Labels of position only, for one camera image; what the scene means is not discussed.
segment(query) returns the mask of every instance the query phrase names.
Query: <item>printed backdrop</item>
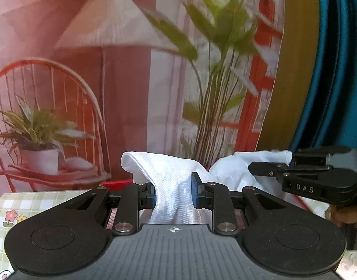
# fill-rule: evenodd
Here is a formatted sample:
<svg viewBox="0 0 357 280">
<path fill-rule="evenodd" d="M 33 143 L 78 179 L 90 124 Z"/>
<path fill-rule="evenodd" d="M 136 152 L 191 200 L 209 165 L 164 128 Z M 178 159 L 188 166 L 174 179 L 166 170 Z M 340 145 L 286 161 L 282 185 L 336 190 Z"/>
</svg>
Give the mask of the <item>printed backdrop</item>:
<svg viewBox="0 0 357 280">
<path fill-rule="evenodd" d="M 99 175 L 53 183 L 12 171 L 19 150 L 0 139 L 0 195 L 128 178 L 125 151 L 206 168 L 254 151 L 283 27 L 284 0 L 0 0 L 0 110 L 17 111 L 18 94 L 32 109 L 60 111 L 95 135 L 66 157 Z"/>
</svg>

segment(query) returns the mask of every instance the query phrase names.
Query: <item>white pot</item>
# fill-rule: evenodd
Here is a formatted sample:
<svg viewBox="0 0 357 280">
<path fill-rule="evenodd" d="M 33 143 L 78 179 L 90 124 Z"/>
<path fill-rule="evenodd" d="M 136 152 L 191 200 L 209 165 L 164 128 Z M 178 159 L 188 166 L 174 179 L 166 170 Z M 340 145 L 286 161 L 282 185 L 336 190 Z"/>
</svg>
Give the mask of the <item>white pot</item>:
<svg viewBox="0 0 357 280">
<path fill-rule="evenodd" d="M 47 175 L 58 174 L 58 156 L 56 149 L 48 150 L 20 150 L 23 163 L 26 163 L 30 170 Z"/>
</svg>

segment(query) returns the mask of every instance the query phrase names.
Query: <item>screw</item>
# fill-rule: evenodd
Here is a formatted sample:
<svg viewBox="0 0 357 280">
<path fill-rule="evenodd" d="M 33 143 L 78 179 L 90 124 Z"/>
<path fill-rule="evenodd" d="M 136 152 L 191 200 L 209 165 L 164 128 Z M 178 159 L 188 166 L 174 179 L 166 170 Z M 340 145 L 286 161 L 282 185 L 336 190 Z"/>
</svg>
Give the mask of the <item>screw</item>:
<svg viewBox="0 0 357 280">
<path fill-rule="evenodd" d="M 217 228 L 218 228 L 218 230 L 224 231 L 226 233 L 236 230 L 236 226 L 233 223 L 230 223 L 230 222 L 220 223 L 219 225 L 217 225 Z"/>
<path fill-rule="evenodd" d="M 115 230 L 120 233 L 130 233 L 133 230 L 133 225 L 127 222 L 120 222 L 115 225 Z"/>
</svg>

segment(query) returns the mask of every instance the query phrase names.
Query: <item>pink flower print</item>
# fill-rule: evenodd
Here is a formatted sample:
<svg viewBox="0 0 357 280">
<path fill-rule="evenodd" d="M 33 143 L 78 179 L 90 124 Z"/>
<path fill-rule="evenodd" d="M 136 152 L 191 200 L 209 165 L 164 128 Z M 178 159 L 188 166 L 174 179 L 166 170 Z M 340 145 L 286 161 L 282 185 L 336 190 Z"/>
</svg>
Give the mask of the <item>pink flower print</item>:
<svg viewBox="0 0 357 280">
<path fill-rule="evenodd" d="M 16 217 L 17 217 L 16 211 L 14 209 L 13 210 L 9 210 L 9 211 L 6 212 L 5 220 L 7 222 L 14 222 Z"/>
</svg>

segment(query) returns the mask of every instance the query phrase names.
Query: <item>teal curtain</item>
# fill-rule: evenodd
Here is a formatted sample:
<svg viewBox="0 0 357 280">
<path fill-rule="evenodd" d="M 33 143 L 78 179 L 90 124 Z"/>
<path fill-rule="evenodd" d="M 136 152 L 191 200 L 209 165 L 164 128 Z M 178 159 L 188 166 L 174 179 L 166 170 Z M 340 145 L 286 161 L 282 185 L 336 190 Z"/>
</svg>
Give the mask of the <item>teal curtain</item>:
<svg viewBox="0 0 357 280">
<path fill-rule="evenodd" d="M 307 100 L 290 149 L 357 147 L 357 0 L 320 0 L 320 34 Z"/>
</svg>

